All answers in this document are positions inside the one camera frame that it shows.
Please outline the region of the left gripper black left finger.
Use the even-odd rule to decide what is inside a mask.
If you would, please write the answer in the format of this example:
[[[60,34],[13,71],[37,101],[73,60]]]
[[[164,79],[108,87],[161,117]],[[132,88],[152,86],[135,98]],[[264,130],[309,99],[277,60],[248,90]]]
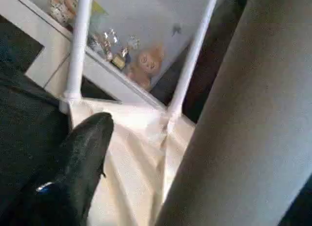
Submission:
[[[114,130],[112,115],[96,113],[77,125],[23,186],[0,218],[2,226],[85,226],[104,173]]]

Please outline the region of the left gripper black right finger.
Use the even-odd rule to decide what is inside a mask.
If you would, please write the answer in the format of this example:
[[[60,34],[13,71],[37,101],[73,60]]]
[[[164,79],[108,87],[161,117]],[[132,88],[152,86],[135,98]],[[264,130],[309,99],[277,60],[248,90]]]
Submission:
[[[307,179],[287,211],[280,219],[278,226],[311,226],[312,225],[312,176]]]

